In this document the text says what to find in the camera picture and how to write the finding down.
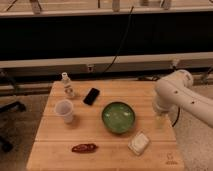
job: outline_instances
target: black wall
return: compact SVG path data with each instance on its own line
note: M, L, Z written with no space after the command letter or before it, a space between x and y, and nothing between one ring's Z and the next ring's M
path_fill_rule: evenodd
M0 19L0 60L113 56L128 15ZM213 51L213 12L133 14L121 55Z

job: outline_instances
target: shelf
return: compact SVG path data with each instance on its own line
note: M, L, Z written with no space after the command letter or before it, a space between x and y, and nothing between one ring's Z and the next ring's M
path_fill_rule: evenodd
M133 13L213 11L209 0L173 0L169 10L161 8L159 0L150 0L148 6L141 6L140 0L121 0L119 12L112 10L112 0L39 0L42 11L35 15L30 0L17 0L8 9L13 1L0 0L0 17L125 14L131 6L135 7Z

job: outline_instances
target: chair leg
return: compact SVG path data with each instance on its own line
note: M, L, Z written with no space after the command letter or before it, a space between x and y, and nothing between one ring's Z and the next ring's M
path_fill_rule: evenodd
M5 105L5 106L1 107L0 108L0 113L1 112L5 112L5 111L7 111L7 110L9 110L9 109L11 109L13 107L16 107L16 106L18 106L20 111L25 111L26 110L26 107L25 107L24 104L20 103L19 101L16 101L14 103L11 103L11 104L8 104L8 105Z
M2 143L2 150L6 153L13 149L13 145L0 136L0 142Z

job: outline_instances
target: floor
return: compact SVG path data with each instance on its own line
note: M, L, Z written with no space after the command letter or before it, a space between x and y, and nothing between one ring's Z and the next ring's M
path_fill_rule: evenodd
M195 86L196 92L213 98L213 86ZM14 144L10 153L0 150L1 171L26 171L26 162L35 138L48 95L19 96L27 106L26 112L10 112L0 115L0 135ZM7 104L16 97L1 97L0 104ZM173 122L176 112L170 114ZM180 119L174 127L178 146L188 171L213 170L213 129L181 110Z
M47 97L48 95L30 95L0 98L1 105L17 99L27 107L26 112L14 109L0 115L0 135L14 145L14 149L7 154L0 150L1 171L25 171Z

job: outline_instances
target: wood grain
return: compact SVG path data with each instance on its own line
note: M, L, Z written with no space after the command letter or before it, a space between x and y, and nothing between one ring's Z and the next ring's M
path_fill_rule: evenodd
M28 171L143 171L184 170L170 120L156 125L152 110L154 82L141 81L77 81L72 82L77 96L74 120L65 124L53 112L56 102L66 98L61 82L55 82L50 92L44 114L28 161ZM94 87L100 95L93 106L83 103L84 97ZM110 133L104 126L101 113L113 101L129 104L135 111L133 128L122 135ZM127 144L143 131L150 144L141 156L135 156ZM74 145L95 143L95 153L76 154Z
M31 171L171 171L184 170L175 142L153 142L136 156L126 142L99 142L95 153L78 154L82 142L36 142L28 163Z

